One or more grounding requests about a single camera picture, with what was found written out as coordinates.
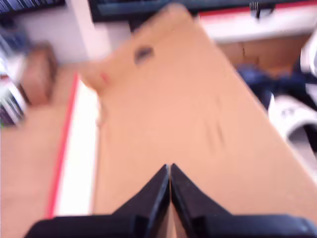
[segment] red edge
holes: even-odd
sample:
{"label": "red edge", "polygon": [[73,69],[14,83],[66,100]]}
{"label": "red edge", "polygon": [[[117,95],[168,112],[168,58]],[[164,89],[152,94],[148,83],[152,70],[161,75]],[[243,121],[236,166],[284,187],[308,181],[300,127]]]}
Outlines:
{"label": "red edge", "polygon": [[[311,5],[317,5],[317,0],[280,3],[280,4],[277,4],[275,8],[283,9],[283,8],[289,8],[289,7],[301,7],[301,6],[311,6]],[[224,10],[201,12],[199,13],[199,17],[242,13],[242,12],[249,12],[249,11],[250,11],[249,7],[238,7],[238,8],[224,9]]]}
{"label": "red edge", "polygon": [[79,76],[78,76],[78,74],[75,74],[73,85],[71,88],[71,94],[70,94],[70,98],[69,98],[68,108],[67,108],[67,112],[66,112],[66,119],[65,119],[63,131],[62,131],[62,138],[61,138],[60,148],[59,148],[59,152],[58,152],[57,162],[56,162],[56,171],[55,171],[55,175],[53,178],[51,196],[50,196],[49,205],[48,205],[47,214],[46,214],[47,219],[51,219],[54,217],[54,210],[55,210],[55,205],[56,205],[56,200],[57,200],[59,182],[61,179],[61,172],[62,172],[62,167],[64,164],[64,154],[65,154],[65,150],[67,147],[67,136],[68,136],[68,132],[69,132],[70,124],[71,124],[72,113],[73,113],[74,105],[75,105],[78,80],[79,80]]}

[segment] floor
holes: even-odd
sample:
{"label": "floor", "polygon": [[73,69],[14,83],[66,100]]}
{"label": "floor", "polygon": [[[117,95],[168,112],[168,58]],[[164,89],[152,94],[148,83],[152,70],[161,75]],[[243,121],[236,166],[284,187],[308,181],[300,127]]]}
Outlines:
{"label": "floor", "polygon": [[61,67],[49,105],[1,129],[1,236],[21,238],[46,216],[76,66]]}

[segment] black object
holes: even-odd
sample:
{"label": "black object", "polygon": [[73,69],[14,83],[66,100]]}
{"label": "black object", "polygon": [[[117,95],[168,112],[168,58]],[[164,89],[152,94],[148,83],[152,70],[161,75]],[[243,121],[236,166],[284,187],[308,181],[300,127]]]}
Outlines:
{"label": "black object", "polygon": [[65,4],[65,0],[0,0],[0,19]]}
{"label": "black object", "polygon": [[164,165],[112,215],[58,217],[36,223],[26,238],[154,238],[171,201],[189,238],[317,238],[306,219],[288,215],[234,216],[175,165]]}
{"label": "black object", "polygon": [[[306,91],[306,84],[316,84],[317,79],[311,73],[301,72],[299,60],[294,65],[291,75],[280,76],[276,79],[271,78],[269,75],[252,65],[240,67],[238,73],[266,110],[269,108],[272,95],[278,96],[283,94],[292,96],[317,111],[317,105]],[[313,125],[308,124],[304,126],[304,130],[312,150],[317,152],[316,128]]]}
{"label": "black object", "polygon": [[238,68],[238,73],[266,109],[271,95],[290,95],[317,111],[317,105],[306,91],[307,79],[301,73],[272,78],[252,65]]}
{"label": "black object", "polygon": [[261,9],[274,9],[279,3],[307,0],[89,0],[94,22],[145,20],[169,3],[183,4],[191,14],[202,11],[250,7],[258,17]]}

